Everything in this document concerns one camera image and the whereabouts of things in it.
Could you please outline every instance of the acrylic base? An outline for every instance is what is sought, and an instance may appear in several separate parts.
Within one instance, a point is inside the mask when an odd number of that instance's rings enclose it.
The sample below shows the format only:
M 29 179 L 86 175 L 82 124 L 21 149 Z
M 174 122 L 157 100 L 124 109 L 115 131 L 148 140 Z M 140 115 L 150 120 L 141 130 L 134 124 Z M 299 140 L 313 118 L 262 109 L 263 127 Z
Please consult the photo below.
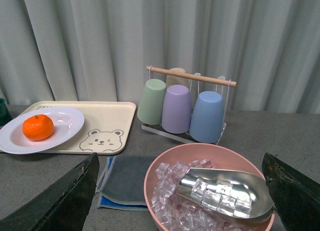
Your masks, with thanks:
M 219 140 L 217 142 L 213 143 L 214 145 L 218 145 L 218 143 L 219 143 L 219 141 L 220 141 L 220 139 L 221 139 L 221 137 L 222 137 L 222 135 L 223 135 L 223 133 L 225 131 L 226 126 L 227 126 L 227 124 L 223 123 L 221 136 L 220 136 L 220 138 L 219 138 Z M 179 133 L 179 134 L 170 133 L 170 132 L 167 132 L 166 130 L 164 130 L 162 128 L 161 124 L 150 125 L 150 124 L 142 123 L 141 124 L 141 128 L 143 130 L 148 131 L 148 132 L 151 132 L 151 133 L 154 133 L 154 134 L 157 134 L 157 135 L 161 135 L 161 136 L 170 138 L 172 140 L 180 141 L 180 142 L 185 143 L 185 144 L 200 143 L 200 142 L 196 141 L 194 138 L 192 138 L 191 135 L 188 132 Z

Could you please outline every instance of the pink bowl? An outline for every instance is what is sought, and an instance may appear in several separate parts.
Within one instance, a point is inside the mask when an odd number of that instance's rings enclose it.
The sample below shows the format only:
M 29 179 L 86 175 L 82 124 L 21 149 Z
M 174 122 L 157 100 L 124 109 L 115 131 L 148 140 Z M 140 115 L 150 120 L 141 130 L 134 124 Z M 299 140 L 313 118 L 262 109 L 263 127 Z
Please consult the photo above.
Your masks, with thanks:
M 210 159 L 211 163 L 216 169 L 245 171 L 261 176 L 263 179 L 265 179 L 264 175 L 259 171 L 259 169 L 257 169 L 249 160 L 242 157 L 238 153 L 221 146 L 207 143 L 188 143 L 170 148 L 159 155 L 152 162 L 144 179 L 144 199 L 159 230 L 168 231 L 168 229 L 159 222 L 154 211 L 151 209 L 151 198 L 158 181 L 155 170 L 159 167 L 160 163 L 173 166 L 177 161 L 182 161 L 186 164 L 189 164 L 194 160 L 203 159 Z M 275 214 L 273 213 L 267 221 L 260 224 L 256 231 L 269 231 L 274 219 Z

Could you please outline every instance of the blue cup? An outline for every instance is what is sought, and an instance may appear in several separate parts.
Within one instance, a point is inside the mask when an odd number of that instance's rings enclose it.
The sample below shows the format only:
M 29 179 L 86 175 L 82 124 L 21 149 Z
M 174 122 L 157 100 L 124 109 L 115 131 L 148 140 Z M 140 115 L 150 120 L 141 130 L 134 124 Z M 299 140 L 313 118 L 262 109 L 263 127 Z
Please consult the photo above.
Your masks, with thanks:
M 221 137 L 224 112 L 224 99 L 219 93 L 201 92 L 192 113 L 191 137 L 201 143 L 216 143 Z

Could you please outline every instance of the green cup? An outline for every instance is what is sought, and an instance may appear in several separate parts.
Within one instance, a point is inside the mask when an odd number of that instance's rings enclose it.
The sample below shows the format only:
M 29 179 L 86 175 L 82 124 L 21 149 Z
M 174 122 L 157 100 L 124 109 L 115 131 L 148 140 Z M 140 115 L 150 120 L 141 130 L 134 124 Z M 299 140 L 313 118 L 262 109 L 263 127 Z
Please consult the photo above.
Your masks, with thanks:
M 4 98 L 0 98 L 0 126 L 9 123 L 11 120 L 12 117 L 6 106 L 6 100 Z
M 162 110 L 167 85 L 160 79 L 149 79 L 144 86 L 137 117 L 147 125 L 158 125 L 162 121 Z

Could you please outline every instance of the gray curtain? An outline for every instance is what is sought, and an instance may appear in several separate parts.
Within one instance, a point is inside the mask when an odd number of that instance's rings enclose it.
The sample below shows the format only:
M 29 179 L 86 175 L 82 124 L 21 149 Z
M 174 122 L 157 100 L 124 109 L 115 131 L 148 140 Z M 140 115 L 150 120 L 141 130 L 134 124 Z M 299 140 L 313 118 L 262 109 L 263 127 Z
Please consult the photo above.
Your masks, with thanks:
M 138 104 L 153 65 L 236 81 L 231 110 L 320 114 L 319 10 L 320 0 L 0 0 L 0 97 Z

